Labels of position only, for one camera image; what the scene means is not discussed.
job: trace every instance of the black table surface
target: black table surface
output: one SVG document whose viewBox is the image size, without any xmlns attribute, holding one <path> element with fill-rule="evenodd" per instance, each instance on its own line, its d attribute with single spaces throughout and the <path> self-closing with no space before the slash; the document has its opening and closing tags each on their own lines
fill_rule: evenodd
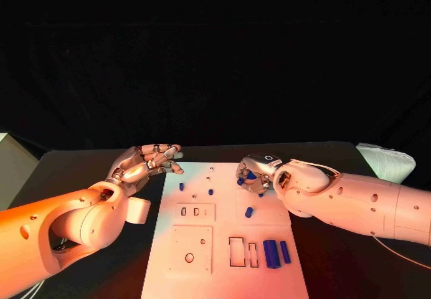
<svg viewBox="0 0 431 299">
<path fill-rule="evenodd" d="M 290 158 L 301 159 L 343 173 L 375 176 L 355 146 L 337 141 L 196 146 L 182 151 L 179 163 L 238 163 L 249 153 L 264 152 L 285 162 Z M 88 188 L 104 180 L 121 152 L 122 149 L 46 153 L 10 207 Z M 35 299 L 141 297 L 164 178 L 164 174 L 153 176 L 134 195 L 151 201 L 147 223 L 125 223 L 115 242 L 46 279 Z M 310 298 L 429 297 L 431 271 L 395 256 L 373 238 L 324 224 L 314 217 L 291 215 L 291 229 Z"/>
</svg>

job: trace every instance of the robotic hand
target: robotic hand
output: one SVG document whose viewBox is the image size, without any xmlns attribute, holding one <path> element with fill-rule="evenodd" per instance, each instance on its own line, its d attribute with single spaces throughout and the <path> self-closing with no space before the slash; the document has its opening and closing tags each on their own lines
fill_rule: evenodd
<svg viewBox="0 0 431 299">
<path fill-rule="evenodd" d="M 150 202 L 130 197 L 164 172 L 183 173 L 173 158 L 179 145 L 131 147 L 115 160 L 105 181 L 0 212 L 0 298 L 9 298 L 59 273 L 117 239 L 124 222 L 143 224 Z M 49 229 L 68 239 L 52 248 Z"/>
<path fill-rule="evenodd" d="M 248 155 L 236 177 L 245 190 L 257 193 L 272 182 L 277 198 L 294 215 L 316 216 L 357 234 L 431 246 L 431 192 L 295 159 L 282 164 L 271 154 Z"/>
</svg>

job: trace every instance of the black backdrop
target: black backdrop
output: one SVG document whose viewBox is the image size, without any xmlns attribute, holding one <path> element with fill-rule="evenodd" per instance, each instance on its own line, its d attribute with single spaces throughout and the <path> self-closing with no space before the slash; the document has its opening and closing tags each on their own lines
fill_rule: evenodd
<svg viewBox="0 0 431 299">
<path fill-rule="evenodd" d="M 36 156 L 369 142 L 414 156 L 406 184 L 431 188 L 431 6 L 392 2 L 14 3 L 0 127 Z"/>
</svg>

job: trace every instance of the white peg board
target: white peg board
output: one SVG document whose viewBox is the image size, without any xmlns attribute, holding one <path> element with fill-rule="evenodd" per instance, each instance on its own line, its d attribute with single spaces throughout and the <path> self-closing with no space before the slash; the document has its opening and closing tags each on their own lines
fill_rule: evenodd
<svg viewBox="0 0 431 299">
<path fill-rule="evenodd" d="M 236 163 L 180 164 L 184 174 L 166 175 L 141 298 L 307 298 L 290 214 L 275 192 L 258 197 L 238 186 Z M 249 206 L 254 213 L 246 218 Z M 231 252 L 231 237 L 244 239 L 244 253 Z M 281 263 L 277 269 L 265 264 L 268 239 L 277 241 Z M 291 258 L 288 264 L 280 248 L 282 240 Z M 257 268 L 251 267 L 249 243 L 257 244 Z M 231 267 L 231 254 L 245 257 L 245 267 Z"/>
</svg>

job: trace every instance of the rectangular hole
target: rectangular hole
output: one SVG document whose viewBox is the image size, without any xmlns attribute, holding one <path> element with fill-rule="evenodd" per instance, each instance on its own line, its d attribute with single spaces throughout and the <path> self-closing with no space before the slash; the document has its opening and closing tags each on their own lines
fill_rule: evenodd
<svg viewBox="0 0 431 299">
<path fill-rule="evenodd" d="M 249 267 L 251 268 L 258 268 L 257 243 L 249 243 Z"/>
<path fill-rule="evenodd" d="M 229 238 L 229 266 L 245 267 L 244 238 Z"/>
</svg>

